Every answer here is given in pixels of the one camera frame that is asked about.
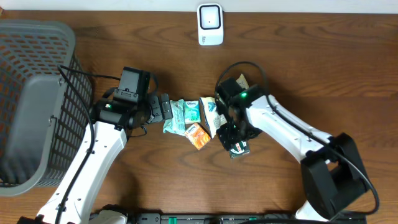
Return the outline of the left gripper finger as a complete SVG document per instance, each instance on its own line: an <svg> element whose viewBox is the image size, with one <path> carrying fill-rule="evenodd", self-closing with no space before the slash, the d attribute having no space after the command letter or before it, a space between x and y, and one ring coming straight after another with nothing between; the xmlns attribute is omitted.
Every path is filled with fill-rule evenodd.
<svg viewBox="0 0 398 224"><path fill-rule="evenodd" d="M173 118L173 113L171 108L162 108L163 120L168 120Z"/></svg>
<svg viewBox="0 0 398 224"><path fill-rule="evenodd" d="M168 94L166 94L166 93L161 94L160 102L161 102L161 107L162 108L171 108L170 107L170 99L169 99L169 95Z"/></svg>

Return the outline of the round black red tin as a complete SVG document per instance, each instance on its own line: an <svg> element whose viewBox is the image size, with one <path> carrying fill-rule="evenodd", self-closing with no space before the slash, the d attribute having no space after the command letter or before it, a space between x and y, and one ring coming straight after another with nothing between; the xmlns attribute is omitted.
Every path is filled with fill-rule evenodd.
<svg viewBox="0 0 398 224"><path fill-rule="evenodd" d="M245 154L249 154L250 148L246 141L240 141L232 146L229 150L229 156L231 159L243 156Z"/></svg>

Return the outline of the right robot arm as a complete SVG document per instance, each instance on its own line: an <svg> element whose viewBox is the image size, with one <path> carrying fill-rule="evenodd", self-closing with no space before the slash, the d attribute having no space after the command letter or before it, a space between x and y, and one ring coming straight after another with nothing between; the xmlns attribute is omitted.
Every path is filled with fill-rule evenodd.
<svg viewBox="0 0 398 224"><path fill-rule="evenodd" d="M226 118L217 131L225 149L266 133L300 163L307 201L297 218L330 221L370 189L357 145L349 135L332 136L311 127L257 85L244 89L220 84L215 92L217 112Z"/></svg>

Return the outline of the teal white tissue pack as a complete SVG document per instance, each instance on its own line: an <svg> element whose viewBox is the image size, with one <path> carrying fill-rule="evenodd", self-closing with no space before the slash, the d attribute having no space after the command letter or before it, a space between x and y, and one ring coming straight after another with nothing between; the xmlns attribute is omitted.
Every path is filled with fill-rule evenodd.
<svg viewBox="0 0 398 224"><path fill-rule="evenodd" d="M185 135L185 115L184 115L184 100L170 101L173 118L166 119L163 126L163 133L169 132L172 134Z"/></svg>

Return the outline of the orange small snack pack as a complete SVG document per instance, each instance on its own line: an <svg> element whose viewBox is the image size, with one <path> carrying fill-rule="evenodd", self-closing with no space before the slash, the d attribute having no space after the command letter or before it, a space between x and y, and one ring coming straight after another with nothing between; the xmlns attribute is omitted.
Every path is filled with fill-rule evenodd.
<svg viewBox="0 0 398 224"><path fill-rule="evenodd" d="M185 137L196 147L197 150L203 148L210 140L210 135L198 124L193 123L185 131Z"/></svg>

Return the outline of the small teal tissue pack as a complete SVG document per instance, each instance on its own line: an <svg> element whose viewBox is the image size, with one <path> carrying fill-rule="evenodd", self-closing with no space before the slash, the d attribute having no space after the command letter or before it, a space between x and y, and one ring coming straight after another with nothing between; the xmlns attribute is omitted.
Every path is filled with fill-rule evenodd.
<svg viewBox="0 0 398 224"><path fill-rule="evenodd" d="M200 123L200 103L198 100L185 101L184 106L184 119L186 124Z"/></svg>

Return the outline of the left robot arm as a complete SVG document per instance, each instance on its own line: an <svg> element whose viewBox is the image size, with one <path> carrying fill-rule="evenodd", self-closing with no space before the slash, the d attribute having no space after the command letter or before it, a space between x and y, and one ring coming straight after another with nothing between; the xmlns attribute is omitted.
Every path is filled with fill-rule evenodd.
<svg viewBox="0 0 398 224"><path fill-rule="evenodd" d="M80 148L64 178L35 218L19 223L128 223L129 214L117 206L91 209L104 178L130 139L130 131L170 119L169 96L151 95L140 102L100 99L93 107L95 122L88 124Z"/></svg>

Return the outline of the large white snack bag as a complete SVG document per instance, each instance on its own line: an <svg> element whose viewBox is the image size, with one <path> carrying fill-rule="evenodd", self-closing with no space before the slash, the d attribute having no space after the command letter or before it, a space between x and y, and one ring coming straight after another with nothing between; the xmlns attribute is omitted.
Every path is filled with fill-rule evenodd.
<svg viewBox="0 0 398 224"><path fill-rule="evenodd" d="M210 136L213 139L216 131L226 123L226 118L219 115L216 110L216 102L213 97L201 97L200 103L202 104L203 112L205 114L205 123L210 131Z"/></svg>

